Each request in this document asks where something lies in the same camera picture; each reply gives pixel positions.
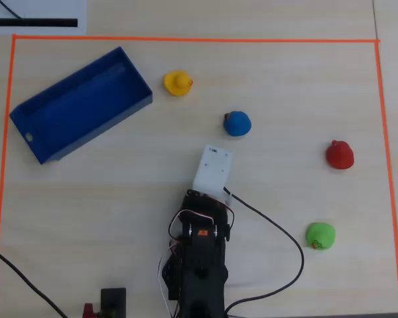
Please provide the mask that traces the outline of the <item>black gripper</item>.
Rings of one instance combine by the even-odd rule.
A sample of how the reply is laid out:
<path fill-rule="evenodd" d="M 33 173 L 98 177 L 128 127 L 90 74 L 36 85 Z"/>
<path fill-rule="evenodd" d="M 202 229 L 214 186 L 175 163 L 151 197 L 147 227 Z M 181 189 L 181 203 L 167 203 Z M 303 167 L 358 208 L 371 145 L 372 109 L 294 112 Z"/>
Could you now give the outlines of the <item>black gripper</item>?
<path fill-rule="evenodd" d="M 186 191 L 182 200 L 182 209 L 209 215 L 215 221 L 228 220 L 228 210 L 222 202 L 193 189 Z"/>

